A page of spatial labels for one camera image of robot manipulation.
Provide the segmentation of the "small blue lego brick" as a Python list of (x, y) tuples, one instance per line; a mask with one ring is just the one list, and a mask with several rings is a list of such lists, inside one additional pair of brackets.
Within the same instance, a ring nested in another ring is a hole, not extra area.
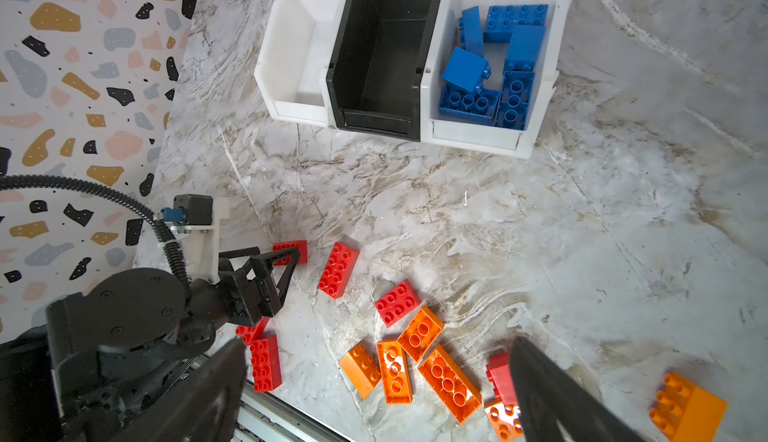
[(491, 74), (491, 66), (486, 59), (455, 47), (443, 71), (442, 80), (453, 88), (479, 93)]

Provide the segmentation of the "blue lego brick pair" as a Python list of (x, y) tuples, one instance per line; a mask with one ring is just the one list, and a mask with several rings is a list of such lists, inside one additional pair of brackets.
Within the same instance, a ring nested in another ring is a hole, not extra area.
[(504, 61), (504, 71), (533, 72), (545, 32), (544, 26), (515, 26)]

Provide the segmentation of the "red square lego brick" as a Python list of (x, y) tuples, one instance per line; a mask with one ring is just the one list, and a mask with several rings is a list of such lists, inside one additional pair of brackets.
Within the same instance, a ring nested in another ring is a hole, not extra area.
[(375, 308), (385, 326), (390, 328), (420, 304), (420, 297), (406, 279), (376, 301)]

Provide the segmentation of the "red lego brick bottom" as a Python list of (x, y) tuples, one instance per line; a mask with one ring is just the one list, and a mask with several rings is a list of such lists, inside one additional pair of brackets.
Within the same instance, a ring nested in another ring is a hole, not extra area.
[(256, 392), (271, 392), (282, 385), (276, 335), (254, 339), (250, 344), (253, 387)]

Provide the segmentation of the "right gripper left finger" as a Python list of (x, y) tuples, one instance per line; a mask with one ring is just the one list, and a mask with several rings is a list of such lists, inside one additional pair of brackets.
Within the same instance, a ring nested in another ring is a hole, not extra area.
[(233, 339), (114, 441), (229, 441), (246, 379), (246, 346)]

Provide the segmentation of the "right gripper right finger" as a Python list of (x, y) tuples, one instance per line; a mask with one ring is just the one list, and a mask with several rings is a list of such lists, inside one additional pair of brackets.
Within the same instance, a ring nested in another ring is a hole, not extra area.
[(528, 441), (639, 441), (641, 437), (523, 336), (509, 355)]

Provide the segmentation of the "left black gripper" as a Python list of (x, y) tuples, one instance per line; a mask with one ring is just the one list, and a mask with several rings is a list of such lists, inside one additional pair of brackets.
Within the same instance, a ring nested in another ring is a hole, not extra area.
[[(220, 260), (250, 258), (235, 269), (230, 261), (220, 261), (219, 292), (227, 309), (228, 321), (246, 328), (256, 327), (262, 319), (275, 316), (284, 306), (293, 273), (300, 259), (300, 249), (290, 247), (261, 254), (258, 247), (219, 253)], [(279, 281), (273, 277), (275, 262), (287, 259)]]

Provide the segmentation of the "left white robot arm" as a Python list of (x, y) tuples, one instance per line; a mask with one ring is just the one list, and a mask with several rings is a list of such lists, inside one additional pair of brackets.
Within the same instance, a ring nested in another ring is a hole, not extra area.
[(216, 283), (131, 269), (51, 303), (42, 326), (1, 347), (2, 439), (230, 440), (246, 346), (213, 353), (217, 332), (275, 316), (300, 257), (225, 252)]

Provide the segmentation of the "blue long lego brick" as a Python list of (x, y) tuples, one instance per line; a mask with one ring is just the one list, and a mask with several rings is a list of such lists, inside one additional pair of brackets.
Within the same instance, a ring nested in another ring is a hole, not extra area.
[(459, 122), (492, 126), (496, 117), (501, 92), (481, 89), (471, 93), (447, 85), (438, 104), (439, 114)]

